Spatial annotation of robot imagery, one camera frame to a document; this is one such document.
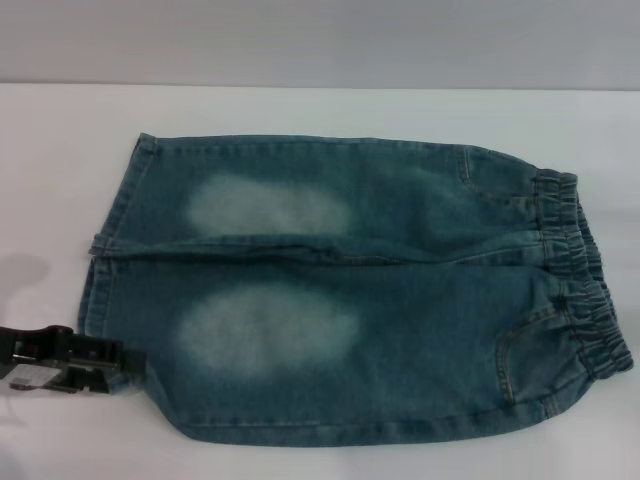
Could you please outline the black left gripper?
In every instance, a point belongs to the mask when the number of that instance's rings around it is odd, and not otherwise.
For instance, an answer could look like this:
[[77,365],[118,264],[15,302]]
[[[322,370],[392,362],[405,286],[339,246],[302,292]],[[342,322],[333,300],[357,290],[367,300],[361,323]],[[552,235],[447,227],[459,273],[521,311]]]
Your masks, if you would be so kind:
[[1,381],[19,391],[41,389],[52,383],[56,392],[107,395],[144,383],[146,355],[126,348],[118,340],[66,336],[61,349],[69,363],[59,362],[57,342],[63,332],[59,326],[38,330],[2,327]]

